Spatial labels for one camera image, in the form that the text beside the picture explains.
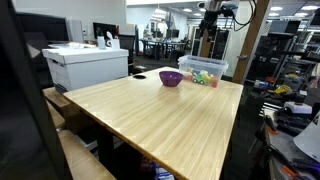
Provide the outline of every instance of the box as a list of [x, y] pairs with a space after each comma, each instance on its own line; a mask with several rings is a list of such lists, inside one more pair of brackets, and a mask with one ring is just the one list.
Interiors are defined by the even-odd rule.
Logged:
[[222, 60], [186, 55], [179, 58], [179, 71], [185, 80], [217, 87], [222, 74], [226, 73], [228, 63]]
[[43, 49], [60, 93], [128, 76], [128, 50]]

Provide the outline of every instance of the purple bowl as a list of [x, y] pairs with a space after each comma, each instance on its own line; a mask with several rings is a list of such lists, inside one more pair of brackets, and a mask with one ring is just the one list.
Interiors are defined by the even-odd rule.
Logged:
[[183, 79], [183, 74], [174, 71], [159, 72], [163, 85], [168, 87], [176, 87]]

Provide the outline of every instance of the black cable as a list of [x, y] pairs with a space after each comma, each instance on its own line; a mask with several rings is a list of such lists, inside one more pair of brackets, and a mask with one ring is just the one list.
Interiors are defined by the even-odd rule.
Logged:
[[[251, 1], [249, 1], [250, 7], [251, 7], [251, 17], [250, 17], [250, 19], [248, 20], [248, 22], [246, 22], [246, 23], [244, 23], [244, 24], [243, 24], [243, 23], [239, 23], [239, 22], [236, 20], [235, 15], [234, 15], [234, 13], [233, 13], [232, 19], [233, 19], [234, 22], [235, 22], [235, 23], [234, 23], [234, 26], [233, 26], [233, 30], [234, 30], [235, 32], [241, 30], [242, 28], [244, 28], [245, 26], [247, 26], [248, 24], [250, 24], [250, 23], [253, 21], [253, 19], [255, 18], [256, 14], [257, 14], [257, 3], [255, 2], [255, 0], [252, 0], [252, 1], [253, 1], [253, 4], [254, 4], [254, 9], [253, 9], [253, 5], [252, 5]], [[236, 24], [242, 25], [242, 27], [236, 29], [236, 27], [235, 27]]]

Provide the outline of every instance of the ceiling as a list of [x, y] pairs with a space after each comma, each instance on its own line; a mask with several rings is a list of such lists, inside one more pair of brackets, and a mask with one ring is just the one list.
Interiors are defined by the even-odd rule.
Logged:
[[[204, 12], [201, 12], [197, 7], [199, 1], [193, 2], [179, 2], [179, 3], [163, 3], [163, 4], [146, 4], [146, 5], [128, 5], [128, 7], [159, 7], [168, 12], [176, 12], [188, 17], [188, 19], [203, 18]], [[239, 4], [239, 0], [225, 2], [227, 4]], [[270, 11], [272, 13], [278, 13], [279, 16], [293, 16], [295, 13], [307, 13], [308, 16], [313, 14], [314, 10], [301, 10], [303, 6], [318, 6], [320, 7], [319, 0], [274, 0], [272, 7], [282, 7], [281, 11]], [[192, 12], [184, 12], [183, 8], [192, 9]], [[202, 16], [195, 16], [195, 13], [200, 13]]]

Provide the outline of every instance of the clear plastic container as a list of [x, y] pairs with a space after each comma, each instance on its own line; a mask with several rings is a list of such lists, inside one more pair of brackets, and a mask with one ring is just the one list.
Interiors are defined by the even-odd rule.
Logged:
[[182, 56], [178, 61], [179, 71], [185, 80], [212, 87], [218, 86], [229, 66], [226, 61], [191, 55]]

